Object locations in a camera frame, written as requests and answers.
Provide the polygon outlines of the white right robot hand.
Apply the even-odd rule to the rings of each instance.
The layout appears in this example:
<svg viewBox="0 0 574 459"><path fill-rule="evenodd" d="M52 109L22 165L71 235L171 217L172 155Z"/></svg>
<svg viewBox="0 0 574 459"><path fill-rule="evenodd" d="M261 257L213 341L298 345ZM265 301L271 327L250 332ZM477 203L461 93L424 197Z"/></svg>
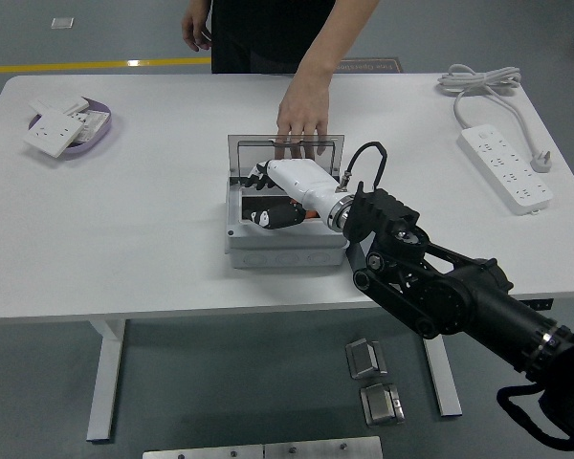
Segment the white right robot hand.
<svg viewBox="0 0 574 459"><path fill-rule="evenodd" d="M257 164L250 172L245 186L278 186L290 202L245 215L266 230L288 228L302 223L308 211L315 211L331 230L341 232L345 225L353 196L339 191L339 183L320 165L310 159L270 160Z"/></svg>

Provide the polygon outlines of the person's right hand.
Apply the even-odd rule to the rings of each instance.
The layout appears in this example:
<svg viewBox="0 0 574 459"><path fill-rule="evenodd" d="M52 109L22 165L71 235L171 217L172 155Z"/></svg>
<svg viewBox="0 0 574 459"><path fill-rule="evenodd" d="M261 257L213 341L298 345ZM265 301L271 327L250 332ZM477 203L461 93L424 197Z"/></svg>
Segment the person's right hand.
<svg viewBox="0 0 574 459"><path fill-rule="evenodd" d="M211 48L211 33L207 26L209 15L210 4L189 3L181 20L182 38L196 53Z"/></svg>

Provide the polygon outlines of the person's left hand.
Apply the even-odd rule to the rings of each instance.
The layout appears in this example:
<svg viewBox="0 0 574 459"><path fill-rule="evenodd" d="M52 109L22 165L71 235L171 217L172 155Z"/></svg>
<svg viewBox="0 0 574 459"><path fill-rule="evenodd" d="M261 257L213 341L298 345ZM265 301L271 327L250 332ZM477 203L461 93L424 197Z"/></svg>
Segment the person's left hand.
<svg viewBox="0 0 574 459"><path fill-rule="evenodd" d="M313 135L325 137L328 121L328 81L295 76L278 106L278 137L290 141Z"/></svg>

